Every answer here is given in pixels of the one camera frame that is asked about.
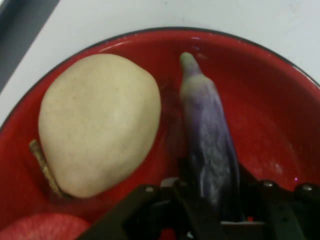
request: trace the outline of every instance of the screw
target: screw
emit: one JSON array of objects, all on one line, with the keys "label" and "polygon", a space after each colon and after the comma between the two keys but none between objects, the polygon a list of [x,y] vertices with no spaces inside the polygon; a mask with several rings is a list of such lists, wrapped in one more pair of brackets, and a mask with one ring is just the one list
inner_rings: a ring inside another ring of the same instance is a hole
[{"label": "screw", "polygon": [[272,181],[266,180],[263,181],[263,185],[270,188],[274,185],[274,183]]},{"label": "screw", "polygon": [[305,184],[302,186],[302,189],[305,190],[305,191],[311,191],[312,190],[312,186],[308,185],[308,184]]},{"label": "screw", "polygon": [[148,186],[145,188],[145,191],[148,193],[152,193],[155,189],[152,186]]}]

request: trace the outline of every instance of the toy eggplant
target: toy eggplant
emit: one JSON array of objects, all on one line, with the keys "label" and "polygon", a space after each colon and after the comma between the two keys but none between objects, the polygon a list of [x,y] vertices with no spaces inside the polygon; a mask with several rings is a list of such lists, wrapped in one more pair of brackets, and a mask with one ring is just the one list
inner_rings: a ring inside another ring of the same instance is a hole
[{"label": "toy eggplant", "polygon": [[242,221],[239,164],[217,88],[192,54],[184,52],[180,64],[188,163],[196,189],[221,221]]}]

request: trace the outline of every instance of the eggplant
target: eggplant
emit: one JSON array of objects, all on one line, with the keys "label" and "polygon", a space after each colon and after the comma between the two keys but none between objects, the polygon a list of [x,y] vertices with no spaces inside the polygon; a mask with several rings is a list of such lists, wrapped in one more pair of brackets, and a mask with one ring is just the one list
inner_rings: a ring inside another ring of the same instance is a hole
[{"label": "eggplant", "polygon": [[243,221],[239,163],[217,88],[192,54],[184,52],[180,65],[187,159],[198,194],[221,221]]}]

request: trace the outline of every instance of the white table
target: white table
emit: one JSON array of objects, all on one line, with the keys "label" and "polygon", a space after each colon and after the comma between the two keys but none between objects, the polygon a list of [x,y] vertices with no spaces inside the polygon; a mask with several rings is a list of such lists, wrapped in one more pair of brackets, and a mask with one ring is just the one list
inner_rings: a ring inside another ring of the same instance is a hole
[{"label": "white table", "polygon": [[199,27],[249,39],[320,83],[319,9],[319,0],[61,0],[0,95],[0,125],[64,59],[98,41],[153,27]]}]

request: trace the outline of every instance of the red bowl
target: red bowl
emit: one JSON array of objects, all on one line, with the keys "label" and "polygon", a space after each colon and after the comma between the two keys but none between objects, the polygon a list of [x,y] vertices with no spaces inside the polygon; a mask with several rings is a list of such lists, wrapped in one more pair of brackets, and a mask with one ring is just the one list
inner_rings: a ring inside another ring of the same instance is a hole
[{"label": "red bowl", "polygon": [[[104,40],[45,75],[13,109],[0,131],[0,229],[42,212],[96,220],[139,184],[177,176],[185,155],[179,56],[194,54],[220,93],[239,161],[258,179],[292,190],[320,184],[320,87],[276,53],[245,39],[194,28],[157,28]],[[50,190],[29,142],[39,139],[38,115],[49,85],[81,58],[111,53],[149,71],[162,101],[158,134],[148,157],[125,181],[90,199],[62,200]]]}]

